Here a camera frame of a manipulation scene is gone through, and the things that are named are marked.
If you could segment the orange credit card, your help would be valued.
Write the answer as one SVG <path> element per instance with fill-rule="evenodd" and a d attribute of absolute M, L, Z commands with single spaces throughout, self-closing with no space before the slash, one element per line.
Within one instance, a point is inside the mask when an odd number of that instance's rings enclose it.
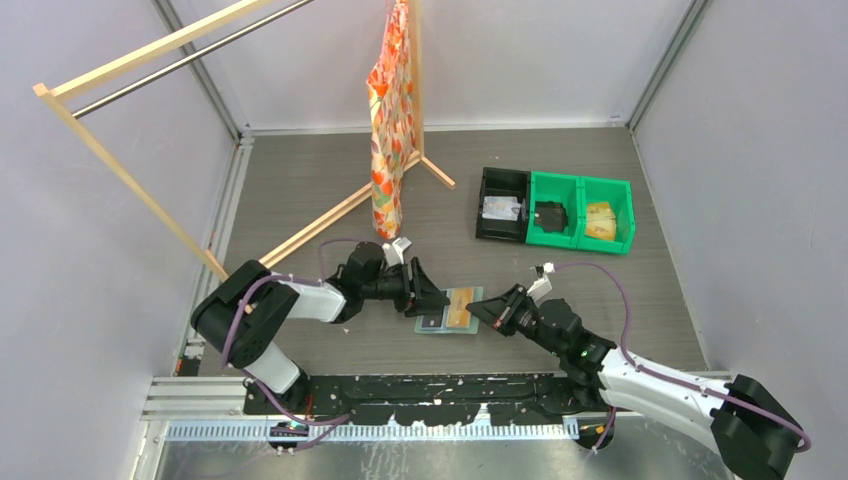
<path fill-rule="evenodd" d="M 467 329 L 471 325 L 471 313 L 466 309 L 474 301 L 475 287 L 453 288 L 448 291 L 450 304 L 445 310 L 444 325 L 448 329 Z"/>

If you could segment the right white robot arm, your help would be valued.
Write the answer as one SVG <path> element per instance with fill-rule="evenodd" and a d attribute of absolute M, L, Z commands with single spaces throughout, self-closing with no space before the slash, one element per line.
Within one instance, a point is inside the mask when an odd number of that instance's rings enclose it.
<path fill-rule="evenodd" d="M 467 305 L 499 334 L 520 334 L 559 361 L 584 410 L 603 403 L 651 418 L 717 454 L 740 479 L 782 479 L 809 436 L 757 380 L 730 382 L 688 374 L 638 357 L 584 327 L 563 299 L 536 304 L 526 289 Z"/>

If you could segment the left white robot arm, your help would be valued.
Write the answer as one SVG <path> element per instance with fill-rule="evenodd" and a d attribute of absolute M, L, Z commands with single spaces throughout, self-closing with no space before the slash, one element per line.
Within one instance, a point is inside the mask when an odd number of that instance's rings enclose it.
<path fill-rule="evenodd" d="M 280 412 L 296 413 L 305 405 L 307 375 L 274 342 L 285 321 L 342 324 L 368 300 L 389 301 L 406 317 L 438 314 L 449 305 L 420 260 L 405 256 L 410 244 L 406 238 L 360 242 L 332 275 L 315 281 L 249 260 L 194 308 L 191 327 L 225 365 L 264 385 Z"/>

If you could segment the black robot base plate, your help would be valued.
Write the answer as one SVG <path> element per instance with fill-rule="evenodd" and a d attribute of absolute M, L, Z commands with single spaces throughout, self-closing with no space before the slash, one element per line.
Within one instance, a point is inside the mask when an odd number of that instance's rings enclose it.
<path fill-rule="evenodd" d="M 312 375 L 283 394 L 252 378 L 243 411 L 291 413 L 320 426 L 466 426 L 480 415 L 495 426 L 553 425 L 571 415 L 608 419 L 599 393 L 563 374 Z"/>

